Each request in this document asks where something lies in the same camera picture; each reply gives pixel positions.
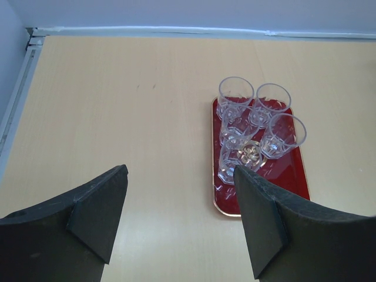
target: light wood surface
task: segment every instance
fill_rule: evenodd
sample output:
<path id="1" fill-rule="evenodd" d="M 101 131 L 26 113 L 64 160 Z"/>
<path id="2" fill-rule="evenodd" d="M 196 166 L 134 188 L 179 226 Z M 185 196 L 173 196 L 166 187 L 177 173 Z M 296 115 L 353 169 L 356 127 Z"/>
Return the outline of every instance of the light wood surface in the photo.
<path id="1" fill-rule="evenodd" d="M 211 198 L 210 105 L 233 75 L 290 91 L 312 201 L 376 214 L 376 44 L 48 37 L 0 217 L 125 163 L 102 281 L 253 281 L 241 221 Z"/>

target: white baseboard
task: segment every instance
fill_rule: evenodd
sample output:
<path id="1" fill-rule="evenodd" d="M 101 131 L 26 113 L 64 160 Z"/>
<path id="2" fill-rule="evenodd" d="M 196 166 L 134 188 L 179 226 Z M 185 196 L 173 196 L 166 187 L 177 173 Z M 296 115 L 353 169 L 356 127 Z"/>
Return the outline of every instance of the white baseboard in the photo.
<path id="1" fill-rule="evenodd" d="M 290 32 L 259 31 L 236 28 L 191 28 L 179 26 L 103 26 L 103 27 L 54 27 L 35 28 L 33 35 L 60 36 L 135 36 L 135 37 L 189 37 L 189 38 L 229 38 L 229 39 L 345 39 L 375 40 L 376 33 L 352 32 Z"/>

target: red tray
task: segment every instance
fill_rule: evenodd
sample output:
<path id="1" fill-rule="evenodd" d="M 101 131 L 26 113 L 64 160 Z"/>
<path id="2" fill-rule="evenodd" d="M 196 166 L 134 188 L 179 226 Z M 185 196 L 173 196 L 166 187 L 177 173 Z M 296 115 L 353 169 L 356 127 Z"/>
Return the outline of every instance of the red tray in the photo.
<path id="1" fill-rule="evenodd" d="M 213 192 L 214 205 L 224 215 L 240 217 L 240 209 L 236 199 L 235 187 L 225 184 L 218 177 L 218 161 L 221 145 L 219 142 L 219 131 L 221 129 L 221 120 L 217 116 L 217 99 L 213 101 L 212 108 L 213 119 Z M 264 135 L 265 129 L 260 130 L 253 140 L 260 141 Z M 278 160 L 267 160 L 263 167 L 257 173 L 268 181 L 278 185 L 286 190 L 293 192 L 307 200 L 310 199 L 308 193 L 306 173 L 304 172 L 303 160 L 300 155 L 300 149 L 295 148 L 290 153 L 284 155 Z"/>

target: white wall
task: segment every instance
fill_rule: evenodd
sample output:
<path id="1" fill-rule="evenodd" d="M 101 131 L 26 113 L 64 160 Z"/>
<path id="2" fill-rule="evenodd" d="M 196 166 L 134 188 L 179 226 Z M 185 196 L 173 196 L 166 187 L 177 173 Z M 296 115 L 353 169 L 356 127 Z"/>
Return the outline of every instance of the white wall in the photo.
<path id="1" fill-rule="evenodd" d="M 194 26 L 376 32 L 375 0 L 9 0 L 27 27 Z"/>
<path id="2" fill-rule="evenodd" d="M 0 122 L 11 97 L 29 39 L 21 20 L 6 0 L 0 0 Z"/>

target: drinking glass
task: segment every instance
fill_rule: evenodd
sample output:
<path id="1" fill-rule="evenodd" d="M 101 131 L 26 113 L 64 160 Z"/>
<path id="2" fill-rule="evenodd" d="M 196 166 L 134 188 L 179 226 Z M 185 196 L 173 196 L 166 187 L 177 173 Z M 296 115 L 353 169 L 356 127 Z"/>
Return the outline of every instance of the drinking glass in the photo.
<path id="1" fill-rule="evenodd" d="M 261 152 L 269 159 L 279 159 L 303 144 L 307 130 L 303 122 L 288 113 L 273 116 L 260 141 Z"/>
<path id="2" fill-rule="evenodd" d="M 258 171 L 262 163 L 262 155 L 260 148 L 255 146 L 253 141 L 242 144 L 239 147 L 222 146 L 219 156 L 219 171 L 218 177 L 227 184 L 234 185 L 234 169 L 237 165 L 243 165 L 253 170 Z"/>
<path id="3" fill-rule="evenodd" d="M 285 112 L 291 106 L 291 96 L 282 86 L 275 83 L 261 85 L 256 91 L 250 120 L 265 128 L 270 119 Z"/>
<path id="4" fill-rule="evenodd" d="M 219 84 L 217 115 L 222 119 L 229 106 L 248 106 L 254 96 L 253 86 L 244 78 L 231 76 Z"/>
<path id="5" fill-rule="evenodd" d="M 259 131 L 260 126 L 251 123 L 249 117 L 252 108 L 249 106 L 229 106 L 222 117 L 221 130 L 219 133 L 220 144 L 223 145 L 228 140 L 228 146 L 236 147 L 242 140 L 251 140 Z"/>

